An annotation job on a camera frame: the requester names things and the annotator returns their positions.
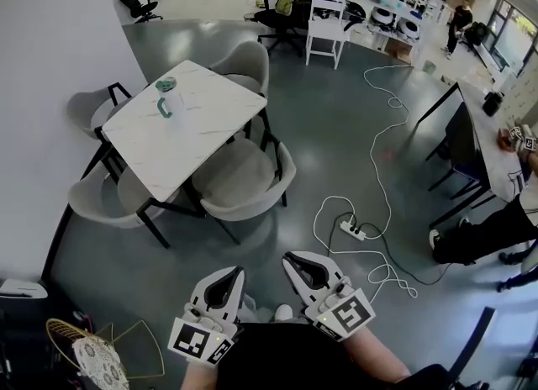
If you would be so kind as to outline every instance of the table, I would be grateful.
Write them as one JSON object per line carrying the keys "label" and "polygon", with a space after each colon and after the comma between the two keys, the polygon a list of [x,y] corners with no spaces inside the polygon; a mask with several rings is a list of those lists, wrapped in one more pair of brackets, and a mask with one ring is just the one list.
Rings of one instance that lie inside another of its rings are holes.
{"label": "table", "polygon": [[267,100],[202,67],[184,61],[173,76],[187,123],[165,119],[159,93],[150,84],[103,126],[103,133],[135,175],[164,203],[234,133],[255,117]]}
{"label": "table", "polygon": [[464,81],[456,82],[448,92],[438,100],[428,112],[426,112],[417,123],[417,126],[424,121],[424,119],[429,117],[454,92],[460,93],[462,101],[465,103],[467,110],[471,115],[474,134],[488,173],[489,188],[481,186],[474,194],[434,221],[430,225],[431,228],[462,211],[487,192],[488,189],[491,189],[491,192],[495,196],[505,202],[511,202],[514,200],[514,195],[520,193],[518,182],[512,182],[509,177],[509,174],[514,175],[521,171],[520,159],[515,153],[503,151],[498,147],[497,134],[498,129],[502,127],[501,119],[498,113],[493,117],[486,115],[482,109],[485,95],[473,85]]}

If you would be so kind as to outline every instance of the concrete floor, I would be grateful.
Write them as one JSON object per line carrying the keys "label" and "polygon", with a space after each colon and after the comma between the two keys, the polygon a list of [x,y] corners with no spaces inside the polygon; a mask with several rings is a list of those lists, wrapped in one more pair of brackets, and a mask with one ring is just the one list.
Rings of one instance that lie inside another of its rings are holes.
{"label": "concrete floor", "polygon": [[[163,21],[127,26],[125,33],[148,81],[182,60],[208,65],[224,56],[238,42],[254,40],[255,24],[225,21]],[[144,319],[161,344],[166,376],[150,382],[133,382],[132,388],[155,386],[177,389],[185,362],[166,350],[173,319],[182,313],[194,284],[210,272],[240,265],[247,272],[247,293],[258,307],[274,309],[289,303],[299,310],[282,271],[282,254],[289,250],[325,253],[312,235],[312,223],[321,202],[329,195],[348,197],[360,222],[383,227],[388,210],[377,185],[368,152],[376,132],[404,118],[402,109],[391,109],[388,96],[371,89],[362,73],[374,66],[391,65],[393,59],[350,45],[337,71],[329,58],[312,56],[310,66],[286,46],[271,57],[271,81],[267,111],[273,132],[287,145],[298,167],[288,190],[288,207],[231,224],[242,239],[236,246],[212,219],[191,219],[165,213],[157,225],[171,242],[164,250],[145,228],[121,230],[74,217],[62,242],[53,278],[84,308],[98,325],[113,321],[118,331]],[[444,136],[444,128],[456,111],[457,100],[447,101],[413,132],[419,117],[446,90],[446,85],[422,71],[392,69],[374,72],[369,79],[394,90],[408,105],[409,123],[382,136],[374,150],[382,182],[393,207],[386,237],[393,256],[425,281],[434,281],[444,269],[431,259],[428,225],[452,205],[448,197],[465,180],[453,177],[433,193],[428,186],[446,170],[446,163],[425,157]],[[470,213],[480,222],[503,204],[492,201]],[[327,203],[319,217],[318,233],[327,239],[333,219],[348,207]],[[456,223],[447,222],[445,227]],[[380,250],[380,240],[358,243],[335,232],[335,250]],[[367,275],[381,261],[377,255],[336,256],[337,263],[370,298],[377,286]],[[535,287],[497,294],[495,282],[514,275],[517,268],[500,266],[496,257],[475,266],[454,265],[444,279],[424,287],[405,276],[419,296],[412,299],[394,282],[383,285],[373,307],[377,318],[370,328],[416,372],[432,363],[449,368],[467,342],[485,306],[498,317],[465,370],[466,384],[489,381],[492,388],[511,388],[513,374],[528,352],[538,327]],[[381,271],[374,279],[385,277]],[[156,353],[144,348],[143,366],[155,366]]]}

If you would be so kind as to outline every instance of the extension cord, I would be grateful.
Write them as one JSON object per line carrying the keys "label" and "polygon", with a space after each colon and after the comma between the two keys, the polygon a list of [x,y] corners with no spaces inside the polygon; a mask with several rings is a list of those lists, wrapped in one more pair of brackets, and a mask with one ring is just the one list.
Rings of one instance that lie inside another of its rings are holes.
{"label": "extension cord", "polygon": [[355,239],[362,242],[367,234],[364,233],[362,230],[359,230],[357,227],[352,225],[349,221],[342,221],[340,223],[340,230],[347,233],[349,236],[353,236]]}

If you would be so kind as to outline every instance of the desk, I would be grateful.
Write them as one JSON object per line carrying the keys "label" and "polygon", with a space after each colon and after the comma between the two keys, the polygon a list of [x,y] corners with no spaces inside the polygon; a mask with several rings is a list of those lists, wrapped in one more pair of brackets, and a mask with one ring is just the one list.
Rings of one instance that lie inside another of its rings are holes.
{"label": "desk", "polygon": [[186,123],[157,110],[155,83],[116,113],[103,132],[150,191],[164,203],[226,140],[256,116],[267,100],[236,83],[184,61],[173,76],[186,106]]}
{"label": "desk", "polygon": [[[480,90],[467,82],[456,82],[451,89],[434,106],[432,106],[432,108],[430,108],[425,116],[420,119],[417,126],[425,118],[430,116],[431,113],[433,113],[454,92],[459,92],[462,96],[462,101],[465,103],[467,110],[471,115],[474,134],[488,173],[489,189],[491,189],[491,192],[498,198],[507,203],[511,202],[514,199],[514,195],[520,193],[520,189],[517,182],[510,181],[509,174],[511,173],[514,175],[521,171],[520,159],[515,153],[503,151],[498,147],[497,133],[498,129],[502,126],[502,122],[498,114],[489,117],[483,111],[482,106],[485,96]],[[480,187],[477,192],[437,219],[430,225],[430,227],[435,227],[437,224],[456,215],[458,212],[472,204],[477,198],[482,196],[487,190],[486,187]]]}

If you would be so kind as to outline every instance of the hand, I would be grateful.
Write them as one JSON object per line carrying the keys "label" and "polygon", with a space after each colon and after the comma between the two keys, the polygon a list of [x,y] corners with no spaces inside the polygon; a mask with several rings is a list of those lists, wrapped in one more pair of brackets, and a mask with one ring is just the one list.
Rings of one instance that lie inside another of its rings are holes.
{"label": "hand", "polygon": [[532,154],[532,151],[525,148],[525,142],[521,139],[517,139],[514,142],[514,151],[518,154],[521,161],[525,163],[529,161],[529,155]]}

